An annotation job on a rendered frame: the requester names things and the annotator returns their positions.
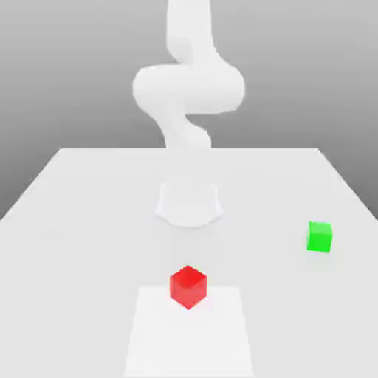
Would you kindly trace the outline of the small red cube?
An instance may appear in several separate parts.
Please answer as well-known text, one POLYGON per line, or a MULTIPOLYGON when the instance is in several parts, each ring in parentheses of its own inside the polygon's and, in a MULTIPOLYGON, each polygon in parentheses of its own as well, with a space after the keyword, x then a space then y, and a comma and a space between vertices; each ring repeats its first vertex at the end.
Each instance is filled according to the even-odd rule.
POLYGON ((169 287, 172 299, 192 309, 207 296, 207 276, 187 265, 170 277, 169 287))

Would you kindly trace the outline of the small green cube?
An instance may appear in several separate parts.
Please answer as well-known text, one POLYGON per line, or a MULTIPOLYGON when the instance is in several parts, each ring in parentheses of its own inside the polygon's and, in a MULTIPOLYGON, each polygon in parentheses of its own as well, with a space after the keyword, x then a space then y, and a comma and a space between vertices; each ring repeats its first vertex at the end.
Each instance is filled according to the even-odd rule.
POLYGON ((333 230, 330 223, 310 221, 306 237, 307 250, 329 253, 333 239, 333 230))

